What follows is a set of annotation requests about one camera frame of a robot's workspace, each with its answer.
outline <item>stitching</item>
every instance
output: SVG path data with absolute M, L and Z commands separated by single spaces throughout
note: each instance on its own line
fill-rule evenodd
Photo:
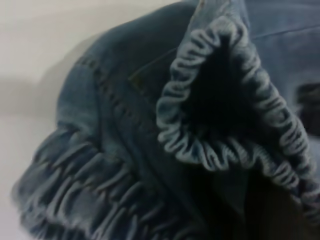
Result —
M 290 29 L 290 30 L 277 31 L 277 32 L 257 35 L 257 36 L 253 36 L 252 40 L 259 40 L 261 38 L 274 37 L 274 36 L 277 36 L 277 35 L 308 31 L 308 30 L 312 30 L 312 29 L 316 29 L 316 28 L 320 28 L 320 25 L 314 25 L 314 26 L 309 26 L 309 27 L 304 27 L 304 28 Z
M 76 62 L 76 65 L 88 67 L 90 70 L 93 71 L 93 77 L 98 90 L 108 97 L 114 108 L 119 108 L 122 111 L 122 114 L 129 117 L 132 120 L 132 122 L 134 122 L 137 125 L 138 128 L 141 128 L 142 130 L 146 131 L 147 134 L 153 134 L 155 131 L 158 130 L 152 124 L 143 122 L 140 117 L 133 113 L 133 111 L 131 111 L 130 108 L 124 104 L 124 101 L 120 97 L 115 95 L 115 91 L 113 91 L 111 85 L 107 81 L 107 74 L 102 70 L 98 61 L 88 56 L 82 56 Z

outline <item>white wall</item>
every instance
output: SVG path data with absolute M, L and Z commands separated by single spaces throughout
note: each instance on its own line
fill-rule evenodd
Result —
M 0 0 L 0 239 L 30 239 L 10 191 L 54 129 L 70 67 L 105 30 L 178 0 Z

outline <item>denim jacket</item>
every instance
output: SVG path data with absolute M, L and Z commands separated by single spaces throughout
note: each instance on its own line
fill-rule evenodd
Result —
M 310 148 L 250 25 L 242 0 L 200 0 L 104 34 L 70 71 L 57 129 L 13 189 L 23 227 L 46 240 L 220 239 L 213 203 L 197 199 L 211 175 L 239 169 L 282 186 L 318 223 L 320 143 Z

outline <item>seam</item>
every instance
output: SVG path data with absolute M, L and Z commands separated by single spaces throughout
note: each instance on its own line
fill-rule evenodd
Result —
M 296 28 L 296 29 L 290 29 L 290 30 L 284 30 L 284 31 L 271 32 L 271 33 L 267 33 L 267 34 L 261 34 L 261 35 L 253 36 L 252 39 L 258 40 L 261 38 L 274 37 L 277 35 L 308 31 L 308 30 L 312 30 L 312 29 L 316 29 L 316 28 L 320 28 L 320 25 L 314 25 L 314 26 L 309 26 L 309 27 Z
M 166 51 L 164 54 L 161 54 L 160 56 L 154 58 L 153 60 L 151 60 L 150 62 L 146 63 L 145 65 L 139 67 L 136 71 L 134 71 L 129 77 L 128 79 L 131 81 L 133 77 L 135 77 L 136 75 L 138 75 L 140 72 L 142 72 L 143 70 L 147 69 L 149 66 L 153 65 L 154 63 L 156 63 L 157 61 L 161 60 L 162 58 L 166 57 L 167 55 L 171 54 L 172 52 L 176 51 L 178 49 L 178 47 L 174 47 L 168 51 Z

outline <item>denim fabric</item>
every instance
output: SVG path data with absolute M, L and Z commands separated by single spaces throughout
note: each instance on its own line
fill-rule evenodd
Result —
M 108 31 L 72 68 L 57 130 L 13 189 L 33 236 L 222 239 L 212 175 L 238 167 L 260 170 L 319 220 L 307 135 L 250 41 L 249 26 L 274 70 L 278 55 L 268 61 L 269 45 L 256 37 L 264 33 L 254 32 L 263 23 L 249 21 L 255 13 L 242 1 L 197 4 L 176 3 Z M 276 69 L 276 79 L 290 72 Z
M 157 102 L 156 121 L 161 130 L 158 140 L 177 160 L 201 164 L 210 172 L 226 171 L 230 164 L 259 169 L 290 191 L 310 221 L 318 223 L 320 185 L 314 176 L 316 162 L 311 157 L 306 131 L 262 68 L 250 40 L 243 6 L 240 0 L 200 1 L 170 67 L 171 80 Z M 228 86 L 217 84 L 220 94 L 208 92 L 217 94 L 218 101 L 206 104 L 220 105 L 211 107 L 211 117 L 227 122 L 229 131 L 222 133 L 224 127 L 210 121 L 207 136 L 198 137 L 197 131 L 187 127 L 190 122 L 194 125 L 197 117 L 188 119 L 184 104 L 188 105 L 192 84 L 203 72 L 202 66 L 217 55 L 225 66 L 220 66 L 211 80 L 223 76 L 216 81 L 229 82 Z M 223 102 L 223 98 L 228 98 L 228 102 Z M 198 108 L 197 102 L 201 104 L 193 101 L 192 106 Z M 262 138 L 269 141 L 262 143 Z

